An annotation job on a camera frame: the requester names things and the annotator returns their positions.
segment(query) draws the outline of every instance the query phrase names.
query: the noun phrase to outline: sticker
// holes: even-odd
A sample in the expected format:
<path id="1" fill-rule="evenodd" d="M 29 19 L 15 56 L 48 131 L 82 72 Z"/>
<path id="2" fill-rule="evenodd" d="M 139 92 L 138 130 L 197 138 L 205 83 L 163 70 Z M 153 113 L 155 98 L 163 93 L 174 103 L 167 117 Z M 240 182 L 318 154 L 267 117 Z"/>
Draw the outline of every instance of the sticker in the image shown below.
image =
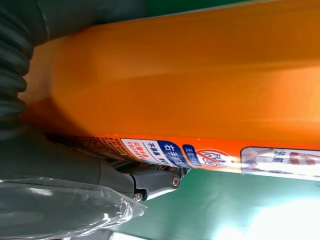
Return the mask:
<path id="1" fill-rule="evenodd" d="M 196 154 L 201 163 L 213 167 L 223 168 L 232 162 L 229 154 L 215 149 L 200 149 Z"/>
<path id="2" fill-rule="evenodd" d="M 193 166 L 202 166 L 200 161 L 198 159 L 197 153 L 192 145 L 183 144 L 182 147 L 183 148 L 184 154 L 186 154 L 189 163 Z"/>
<path id="3" fill-rule="evenodd" d="M 191 168 L 181 150 L 171 141 L 121 139 L 135 157 L 149 164 Z"/>
<path id="4" fill-rule="evenodd" d="M 320 175 L 320 151 L 246 147 L 241 151 L 241 160 L 245 174 Z"/>

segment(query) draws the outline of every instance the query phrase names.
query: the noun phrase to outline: bolt head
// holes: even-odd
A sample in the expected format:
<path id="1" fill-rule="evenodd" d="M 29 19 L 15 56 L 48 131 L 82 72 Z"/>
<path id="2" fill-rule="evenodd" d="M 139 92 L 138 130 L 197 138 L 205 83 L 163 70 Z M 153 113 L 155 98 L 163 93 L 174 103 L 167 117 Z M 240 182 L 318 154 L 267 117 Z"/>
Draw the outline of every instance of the bolt head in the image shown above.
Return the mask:
<path id="1" fill-rule="evenodd" d="M 133 199 L 137 202 L 141 201 L 143 198 L 143 196 L 142 193 L 136 193 L 133 196 Z"/>
<path id="2" fill-rule="evenodd" d="M 172 187 L 174 188 L 177 188 L 179 187 L 179 185 L 180 185 L 180 178 L 178 176 L 174 176 L 172 178 Z"/>

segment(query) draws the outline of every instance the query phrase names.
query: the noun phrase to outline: green background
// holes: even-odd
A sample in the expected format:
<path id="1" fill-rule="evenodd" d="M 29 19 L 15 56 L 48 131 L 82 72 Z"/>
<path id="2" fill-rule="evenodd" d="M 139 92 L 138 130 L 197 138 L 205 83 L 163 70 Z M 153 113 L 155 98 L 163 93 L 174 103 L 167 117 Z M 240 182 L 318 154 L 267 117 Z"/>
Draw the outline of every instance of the green background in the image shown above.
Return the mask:
<path id="1" fill-rule="evenodd" d="M 235 0 L 150 0 L 158 16 Z M 114 228 L 149 240 L 318 239 L 316 181 L 192 170 L 174 192 L 144 202 L 142 217 Z"/>

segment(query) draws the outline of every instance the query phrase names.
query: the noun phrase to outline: clear plastic film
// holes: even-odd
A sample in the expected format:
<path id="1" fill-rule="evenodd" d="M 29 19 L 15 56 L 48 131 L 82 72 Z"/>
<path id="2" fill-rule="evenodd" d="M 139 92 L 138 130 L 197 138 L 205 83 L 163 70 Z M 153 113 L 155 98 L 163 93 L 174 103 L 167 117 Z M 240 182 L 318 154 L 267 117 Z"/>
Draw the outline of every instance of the clear plastic film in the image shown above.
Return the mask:
<path id="1" fill-rule="evenodd" d="M 146 209 L 105 186 L 11 177 L 0 180 L 0 239 L 86 236 L 142 216 Z"/>
<path id="2" fill-rule="evenodd" d="M 320 151 L 246 147 L 241 152 L 243 174 L 320 181 Z"/>

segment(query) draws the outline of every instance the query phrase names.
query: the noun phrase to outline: blue label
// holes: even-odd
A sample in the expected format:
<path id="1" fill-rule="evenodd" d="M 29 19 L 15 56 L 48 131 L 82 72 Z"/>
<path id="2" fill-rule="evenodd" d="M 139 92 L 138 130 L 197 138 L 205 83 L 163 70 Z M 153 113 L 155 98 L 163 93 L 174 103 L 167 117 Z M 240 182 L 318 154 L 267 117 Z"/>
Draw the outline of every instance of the blue label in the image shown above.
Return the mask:
<path id="1" fill-rule="evenodd" d="M 198 159 L 197 154 L 195 153 L 195 150 L 193 146 L 189 145 L 189 144 L 184 144 L 182 147 L 183 148 L 184 153 L 186 155 L 186 157 L 189 159 L 189 161 L 192 165 L 198 166 L 198 167 L 202 166 L 202 164 Z"/>
<path id="2" fill-rule="evenodd" d="M 177 145 L 171 141 L 157 142 L 161 150 L 172 164 L 181 168 L 191 168 Z"/>

